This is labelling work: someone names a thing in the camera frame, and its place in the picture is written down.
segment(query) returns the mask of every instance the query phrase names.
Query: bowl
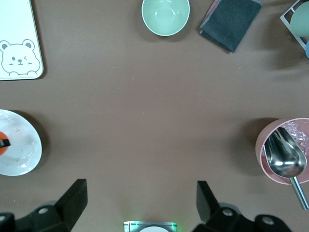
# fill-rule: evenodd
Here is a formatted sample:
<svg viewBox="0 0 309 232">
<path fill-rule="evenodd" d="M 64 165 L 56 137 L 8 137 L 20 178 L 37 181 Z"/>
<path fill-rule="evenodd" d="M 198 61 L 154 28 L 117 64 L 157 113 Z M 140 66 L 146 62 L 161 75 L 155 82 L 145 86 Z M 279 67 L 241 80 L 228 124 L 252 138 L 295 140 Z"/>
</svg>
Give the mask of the bowl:
<svg viewBox="0 0 309 232">
<path fill-rule="evenodd" d="M 184 28 L 190 15 L 189 0 L 143 0 L 141 14 L 154 34 L 170 36 Z"/>
<path fill-rule="evenodd" d="M 284 178 L 275 174 L 269 167 L 267 158 L 265 155 L 264 144 L 267 138 L 274 132 L 278 127 L 284 127 L 297 141 L 298 145 L 304 152 L 307 160 L 309 158 L 309 118 L 281 118 L 270 124 L 268 124 L 258 135 L 255 144 L 255 154 L 257 160 L 264 171 L 264 173 L 273 181 L 290 185 L 291 181 L 289 178 Z M 300 183 L 309 181 L 309 164 L 306 169 L 297 176 Z"/>
<path fill-rule="evenodd" d="M 41 140 L 34 127 L 19 114 L 0 110 L 0 131 L 11 144 L 0 155 L 0 174 L 17 176 L 32 171 L 42 155 Z"/>
</svg>

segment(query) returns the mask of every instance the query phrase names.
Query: folded towel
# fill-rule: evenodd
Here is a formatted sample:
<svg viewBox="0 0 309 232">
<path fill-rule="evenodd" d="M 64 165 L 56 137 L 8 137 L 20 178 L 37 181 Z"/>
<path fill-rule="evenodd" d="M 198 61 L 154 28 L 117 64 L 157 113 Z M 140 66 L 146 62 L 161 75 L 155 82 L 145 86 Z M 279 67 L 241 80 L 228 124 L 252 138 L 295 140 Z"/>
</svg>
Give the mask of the folded towel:
<svg viewBox="0 0 309 232">
<path fill-rule="evenodd" d="M 200 26 L 200 34 L 235 52 L 261 7 L 257 0 L 215 0 Z"/>
</svg>

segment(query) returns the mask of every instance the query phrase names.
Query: orange object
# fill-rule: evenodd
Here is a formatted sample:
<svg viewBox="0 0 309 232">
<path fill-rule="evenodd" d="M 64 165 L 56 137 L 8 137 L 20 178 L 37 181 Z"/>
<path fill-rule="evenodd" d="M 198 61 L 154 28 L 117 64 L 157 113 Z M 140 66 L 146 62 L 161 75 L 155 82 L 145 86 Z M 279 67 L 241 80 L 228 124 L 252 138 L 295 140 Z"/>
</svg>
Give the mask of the orange object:
<svg viewBox="0 0 309 232">
<path fill-rule="evenodd" d="M 4 139 L 8 139 L 8 136 L 6 136 L 4 133 L 2 133 L 0 131 L 0 139 L 4 140 Z M 8 147 L 2 147 L 0 148 L 0 155 L 2 155 L 4 152 L 6 152 L 6 150 L 8 149 Z"/>
</svg>

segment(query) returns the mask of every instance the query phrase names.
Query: white cutting board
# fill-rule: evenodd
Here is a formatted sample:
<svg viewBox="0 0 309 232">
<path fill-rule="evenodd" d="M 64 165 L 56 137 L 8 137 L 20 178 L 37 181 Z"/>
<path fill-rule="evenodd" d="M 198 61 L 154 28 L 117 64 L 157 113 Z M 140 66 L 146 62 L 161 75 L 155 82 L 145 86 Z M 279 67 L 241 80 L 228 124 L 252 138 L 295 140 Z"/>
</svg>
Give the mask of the white cutting board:
<svg viewBox="0 0 309 232">
<path fill-rule="evenodd" d="M 31 1 L 0 0 L 0 81 L 36 79 L 42 73 Z"/>
</svg>

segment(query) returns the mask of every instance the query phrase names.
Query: screw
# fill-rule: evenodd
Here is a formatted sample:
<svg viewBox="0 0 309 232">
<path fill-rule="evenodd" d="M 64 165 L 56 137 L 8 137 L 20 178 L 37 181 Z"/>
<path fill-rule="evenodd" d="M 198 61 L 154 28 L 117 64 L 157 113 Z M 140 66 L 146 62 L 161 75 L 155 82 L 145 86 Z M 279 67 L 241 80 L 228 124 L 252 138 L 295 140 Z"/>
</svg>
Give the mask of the screw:
<svg viewBox="0 0 309 232">
<path fill-rule="evenodd" d="M 263 217 L 263 218 L 262 218 L 262 221 L 263 221 L 264 223 L 266 223 L 267 225 L 273 225 L 273 224 L 275 224 L 274 220 L 271 219 L 270 217 Z"/>
<path fill-rule="evenodd" d="M 42 208 L 38 211 L 39 214 L 45 214 L 48 211 L 48 208 Z"/>
<path fill-rule="evenodd" d="M 232 216 L 233 215 L 233 212 L 232 212 L 232 210 L 230 210 L 230 209 L 224 209 L 223 211 L 223 214 L 225 215 L 225 216 Z"/>
</svg>

